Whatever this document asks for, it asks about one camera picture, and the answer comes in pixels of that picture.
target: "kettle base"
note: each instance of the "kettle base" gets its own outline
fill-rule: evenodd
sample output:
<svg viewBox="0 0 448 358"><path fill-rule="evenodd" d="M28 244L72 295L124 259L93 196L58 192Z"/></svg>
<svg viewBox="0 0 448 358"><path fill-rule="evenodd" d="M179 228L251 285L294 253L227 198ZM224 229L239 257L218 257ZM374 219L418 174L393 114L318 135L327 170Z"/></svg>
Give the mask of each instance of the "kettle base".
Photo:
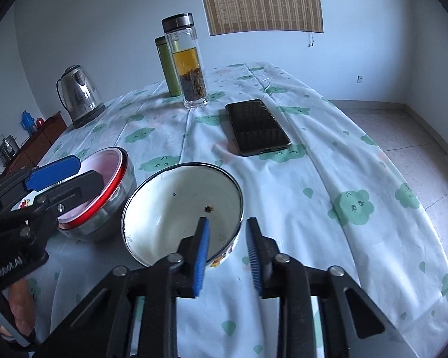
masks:
<svg viewBox="0 0 448 358"><path fill-rule="evenodd" d="M93 110L87 112L86 114L82 115L81 117L77 118L76 120L73 120L73 125L76 129L81 128L82 126L85 126L90 121L94 120L96 117L98 117L101 113L103 113L106 109L105 104L101 104L96 106Z"/></svg>

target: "person's hand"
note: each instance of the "person's hand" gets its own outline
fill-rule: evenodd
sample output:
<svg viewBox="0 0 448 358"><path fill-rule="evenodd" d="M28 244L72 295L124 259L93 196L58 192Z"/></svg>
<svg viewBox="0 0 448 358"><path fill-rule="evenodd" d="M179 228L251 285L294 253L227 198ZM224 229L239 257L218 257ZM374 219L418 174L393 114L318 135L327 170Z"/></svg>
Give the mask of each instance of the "person's hand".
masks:
<svg viewBox="0 0 448 358"><path fill-rule="evenodd" d="M35 303L27 280L21 279L8 288L8 304L15 317L17 330L23 335L30 335L35 327ZM0 333L8 337L12 336L1 324Z"/></svg>

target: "phone screen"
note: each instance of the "phone screen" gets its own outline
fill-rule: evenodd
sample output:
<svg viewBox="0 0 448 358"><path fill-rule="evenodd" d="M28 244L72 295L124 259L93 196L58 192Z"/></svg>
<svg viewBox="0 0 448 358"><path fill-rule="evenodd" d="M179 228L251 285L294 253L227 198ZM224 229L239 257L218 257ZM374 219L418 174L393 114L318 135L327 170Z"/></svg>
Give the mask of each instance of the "phone screen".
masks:
<svg viewBox="0 0 448 358"><path fill-rule="evenodd" d="M278 151L290 140L261 100L235 102L226 106L239 152L244 156Z"/></svg>

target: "bamboo blind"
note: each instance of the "bamboo blind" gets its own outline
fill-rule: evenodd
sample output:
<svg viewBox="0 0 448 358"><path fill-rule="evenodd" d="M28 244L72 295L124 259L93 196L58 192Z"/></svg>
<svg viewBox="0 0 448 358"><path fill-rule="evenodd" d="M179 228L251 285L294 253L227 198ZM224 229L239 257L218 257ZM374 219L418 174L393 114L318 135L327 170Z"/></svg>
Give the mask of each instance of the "bamboo blind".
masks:
<svg viewBox="0 0 448 358"><path fill-rule="evenodd" d="M204 0L211 35L259 30L323 32L320 0Z"/></svg>

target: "blue gripper pad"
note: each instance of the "blue gripper pad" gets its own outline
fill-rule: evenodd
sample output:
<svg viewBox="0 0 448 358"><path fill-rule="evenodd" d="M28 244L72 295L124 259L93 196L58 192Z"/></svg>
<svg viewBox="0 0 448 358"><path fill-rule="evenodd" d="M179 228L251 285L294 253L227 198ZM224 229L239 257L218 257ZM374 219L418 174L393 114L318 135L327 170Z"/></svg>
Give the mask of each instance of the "blue gripper pad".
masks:
<svg viewBox="0 0 448 358"><path fill-rule="evenodd" d="M73 155L67 156L33 171L25 181L25 185L28 191L42 191L46 187L77 174L80 168L79 158Z"/></svg>
<svg viewBox="0 0 448 358"><path fill-rule="evenodd" d="M252 279L254 281L254 288L259 296L263 294L263 283L262 283L262 263L259 259L259 254L257 251L256 239L253 236L250 220L247 220L246 229L246 240L247 240L247 252L249 253L249 260L251 263Z"/></svg>
<svg viewBox="0 0 448 358"><path fill-rule="evenodd" d="M199 243L199 249L197 251L196 262L194 264L194 285L192 286L194 296L196 297L199 296L199 292L204 284L204 270L206 269L207 250L209 248L209 239L211 237L209 220L207 218L201 218L199 219L199 224L201 224L202 220L205 220L205 222L202 229L201 242Z"/></svg>

